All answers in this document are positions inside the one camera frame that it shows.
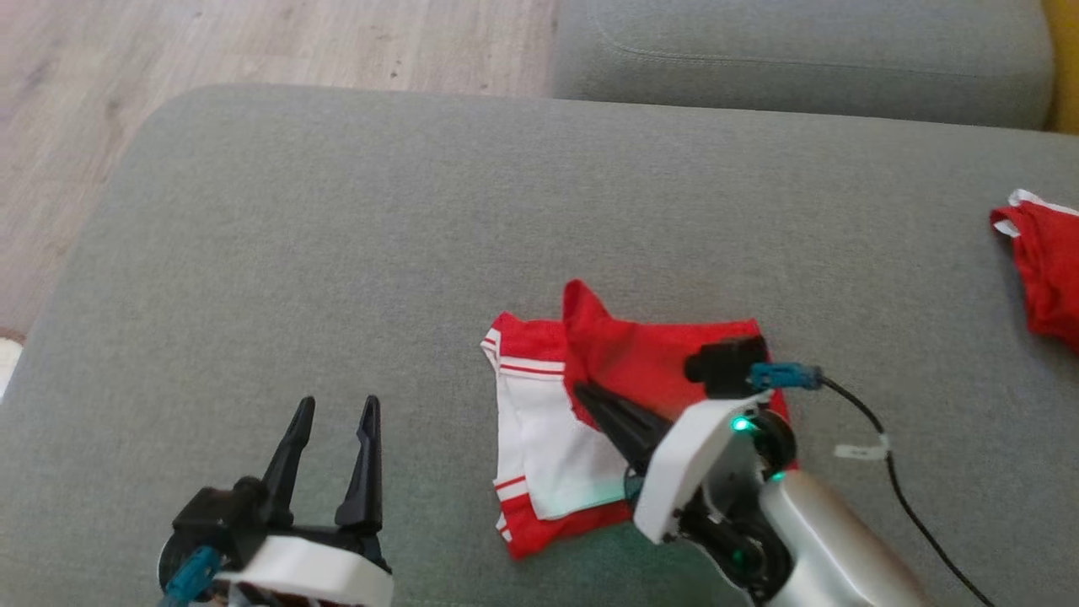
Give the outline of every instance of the gray couch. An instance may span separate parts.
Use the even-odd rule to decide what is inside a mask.
[[[1039,0],[563,0],[555,95],[1041,128]]]
[[[755,317],[878,412],[909,497],[1000,605],[1074,604],[1079,360],[1024,327],[987,212],[1075,202],[1079,140],[916,122],[326,88],[204,88],[141,128],[0,405],[0,604],[151,605],[169,521],[318,400],[293,509],[329,522],[384,405],[397,604],[736,605],[624,525],[513,563],[495,533],[502,311]],[[791,392],[804,468],[941,604],[971,598],[865,422]]]

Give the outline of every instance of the wooden floor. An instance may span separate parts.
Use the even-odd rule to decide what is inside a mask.
[[[544,96],[555,0],[0,0],[0,329],[146,116],[213,83]]]

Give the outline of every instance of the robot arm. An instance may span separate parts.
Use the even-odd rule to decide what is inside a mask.
[[[388,607],[392,570],[382,557],[382,449],[379,400],[368,397],[356,437],[360,450],[336,527],[292,524],[289,505],[315,400],[300,402],[262,479],[232,489],[201,489],[173,521],[158,579],[161,605],[189,602]]]
[[[911,571],[832,491],[787,470],[794,436],[768,410],[767,387],[800,368],[766,365],[763,353],[763,342],[706,347],[687,377],[721,398],[674,424],[598,386],[576,387],[630,463],[633,524],[657,544],[696,544],[756,605],[928,605]]]

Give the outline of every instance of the red cloth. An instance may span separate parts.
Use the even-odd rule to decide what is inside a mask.
[[[706,344],[733,337],[755,337],[755,320],[715,325],[641,325],[615,319],[588,286],[574,279],[565,285],[562,302],[568,353],[565,391],[573,413],[596,427],[577,402],[578,382],[599,384],[620,397],[670,420],[689,405],[705,400],[705,387],[685,378],[685,360]],[[776,391],[771,410],[787,417],[787,403]]]
[[[989,220],[1011,220],[1019,232],[1012,247],[1026,290],[1027,327],[1079,354],[1079,212],[1016,193],[1013,205],[994,209]]]
[[[578,510],[557,521],[541,521],[532,510],[532,501],[524,494],[502,502],[502,514],[509,529],[506,542],[509,555],[516,561],[535,554],[559,538],[582,536],[593,529],[629,521],[632,513],[625,500]]]

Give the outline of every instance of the blue cable connector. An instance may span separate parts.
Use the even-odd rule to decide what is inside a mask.
[[[209,590],[220,570],[221,555],[208,546],[200,547],[165,585],[165,597],[159,605],[187,605],[195,601]]]
[[[773,388],[820,388],[820,368],[798,363],[755,363],[750,368],[749,383],[755,390]]]

